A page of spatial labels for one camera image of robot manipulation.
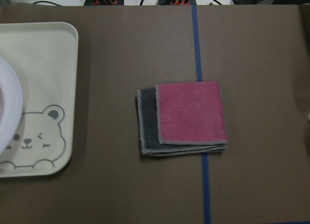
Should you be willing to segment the white round plate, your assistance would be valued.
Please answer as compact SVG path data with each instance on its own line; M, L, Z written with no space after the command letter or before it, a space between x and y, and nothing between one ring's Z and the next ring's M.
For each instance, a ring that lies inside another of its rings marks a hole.
M0 60L0 150L6 149L19 126L23 94L18 76L12 67Z

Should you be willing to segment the cream bear serving tray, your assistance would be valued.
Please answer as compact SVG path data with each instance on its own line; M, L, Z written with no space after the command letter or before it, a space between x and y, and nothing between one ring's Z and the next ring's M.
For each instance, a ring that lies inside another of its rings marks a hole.
M23 91L20 125L0 156L0 175L56 173L72 154L78 32L66 22L1 24L0 56Z

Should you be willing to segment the grey folded cloth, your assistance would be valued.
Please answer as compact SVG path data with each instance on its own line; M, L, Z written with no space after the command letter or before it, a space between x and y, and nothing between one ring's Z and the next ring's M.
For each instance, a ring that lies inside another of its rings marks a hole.
M221 152L225 144L181 145L160 144L158 139L155 88L137 90L139 137L141 153L149 156L173 156L196 153Z

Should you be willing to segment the pink folded cloth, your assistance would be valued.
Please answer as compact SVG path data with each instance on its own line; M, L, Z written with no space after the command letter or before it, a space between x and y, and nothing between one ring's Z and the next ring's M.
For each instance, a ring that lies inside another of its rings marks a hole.
M155 97L161 144L227 143L217 81L157 84Z

